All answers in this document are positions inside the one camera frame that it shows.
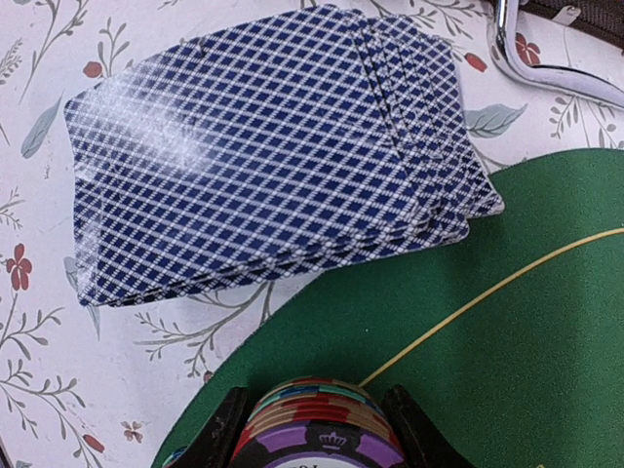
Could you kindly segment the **black poker chip case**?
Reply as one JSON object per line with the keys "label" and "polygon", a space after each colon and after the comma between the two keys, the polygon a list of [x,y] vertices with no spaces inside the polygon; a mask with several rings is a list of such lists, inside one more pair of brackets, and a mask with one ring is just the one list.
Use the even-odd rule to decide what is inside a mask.
{"label": "black poker chip case", "polygon": [[490,1],[487,40],[508,78],[623,107],[621,1]]}

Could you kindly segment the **purple black chip stack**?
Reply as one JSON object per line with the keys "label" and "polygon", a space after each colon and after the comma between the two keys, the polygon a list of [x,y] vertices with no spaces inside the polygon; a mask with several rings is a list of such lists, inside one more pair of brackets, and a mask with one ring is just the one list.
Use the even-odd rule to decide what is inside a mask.
{"label": "purple black chip stack", "polygon": [[302,377],[271,389],[253,407],[231,467],[406,467],[390,422],[363,388]]}

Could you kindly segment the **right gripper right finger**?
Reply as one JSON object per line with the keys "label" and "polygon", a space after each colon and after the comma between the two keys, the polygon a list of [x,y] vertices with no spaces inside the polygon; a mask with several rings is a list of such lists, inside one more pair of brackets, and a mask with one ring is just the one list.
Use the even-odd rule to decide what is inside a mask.
{"label": "right gripper right finger", "polygon": [[382,409],[409,467],[475,468],[443,436],[403,385],[394,385],[385,392]]}

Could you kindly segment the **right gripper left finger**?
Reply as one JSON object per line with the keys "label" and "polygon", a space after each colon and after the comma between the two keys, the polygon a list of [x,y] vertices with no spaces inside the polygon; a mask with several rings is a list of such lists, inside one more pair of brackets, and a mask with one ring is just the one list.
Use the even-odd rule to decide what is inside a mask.
{"label": "right gripper left finger", "polygon": [[232,388],[173,467],[226,467],[248,417],[248,408],[249,390]]}

